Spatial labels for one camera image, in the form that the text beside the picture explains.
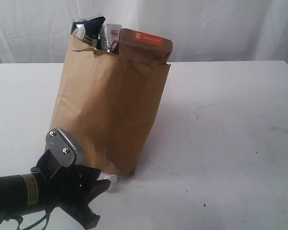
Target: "paper bag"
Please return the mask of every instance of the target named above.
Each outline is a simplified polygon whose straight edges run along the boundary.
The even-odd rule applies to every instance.
[[[131,176],[155,121],[170,65],[153,68],[71,35],[51,120],[85,152],[83,165]]]

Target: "white curtain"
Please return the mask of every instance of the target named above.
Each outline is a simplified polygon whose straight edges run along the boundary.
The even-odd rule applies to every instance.
[[[63,62],[72,20],[95,14],[171,39],[170,61],[288,63],[288,0],[0,0],[0,63]]]

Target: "screw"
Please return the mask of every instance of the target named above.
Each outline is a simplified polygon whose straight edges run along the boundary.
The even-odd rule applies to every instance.
[[[63,154],[65,155],[66,153],[69,153],[69,149],[68,148],[63,148]]]
[[[54,137],[56,135],[56,132],[55,131],[50,131],[49,134],[50,134],[51,137]]]

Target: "black cylinder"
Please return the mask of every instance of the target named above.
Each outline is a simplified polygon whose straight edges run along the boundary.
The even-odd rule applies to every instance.
[[[45,210],[48,198],[46,181],[39,172],[0,177],[0,213],[5,218]]]

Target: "orange label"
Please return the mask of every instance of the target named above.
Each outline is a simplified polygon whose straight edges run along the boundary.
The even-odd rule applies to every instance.
[[[133,39],[136,41],[145,42],[145,43],[149,43],[149,44],[153,44],[157,46],[162,45],[162,42],[163,42],[162,37],[158,37],[158,36],[151,35],[151,34],[146,34],[143,32],[138,32],[138,31],[134,32]]]

